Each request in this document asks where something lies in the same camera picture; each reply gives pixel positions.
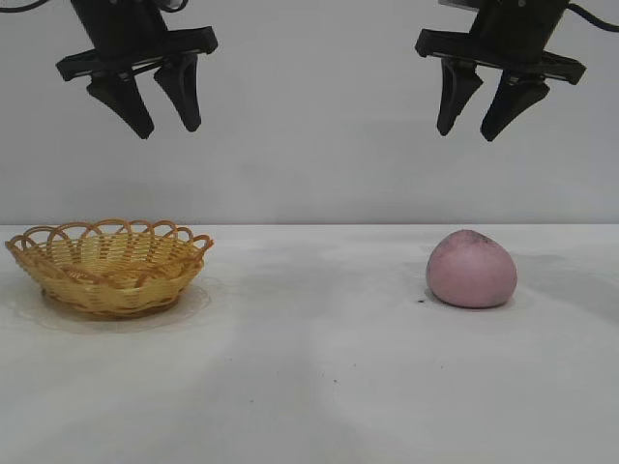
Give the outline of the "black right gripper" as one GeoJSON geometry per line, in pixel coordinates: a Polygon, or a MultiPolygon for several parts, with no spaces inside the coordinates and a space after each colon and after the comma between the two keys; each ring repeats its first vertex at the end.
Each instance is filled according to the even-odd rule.
{"type": "Polygon", "coordinates": [[[576,85],[586,68],[576,59],[545,47],[568,3],[566,1],[483,1],[469,31],[424,29],[415,44],[422,57],[441,59],[442,92],[436,127],[447,135],[473,94],[484,83],[477,66],[503,70],[495,96],[481,125],[493,141],[515,118],[543,100],[545,78],[576,85]]]}

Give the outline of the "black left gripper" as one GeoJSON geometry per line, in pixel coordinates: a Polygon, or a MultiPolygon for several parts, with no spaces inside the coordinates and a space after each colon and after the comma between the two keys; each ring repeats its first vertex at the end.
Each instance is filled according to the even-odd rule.
{"type": "MultiPolygon", "coordinates": [[[[93,48],[56,64],[70,81],[91,74],[127,73],[135,67],[164,64],[154,78],[174,105],[187,131],[201,125],[196,91],[197,55],[219,43],[211,26],[170,30],[157,1],[73,1],[72,7],[93,48]]],[[[154,123],[133,76],[92,76],[88,94],[115,112],[141,139],[154,123]]]]}

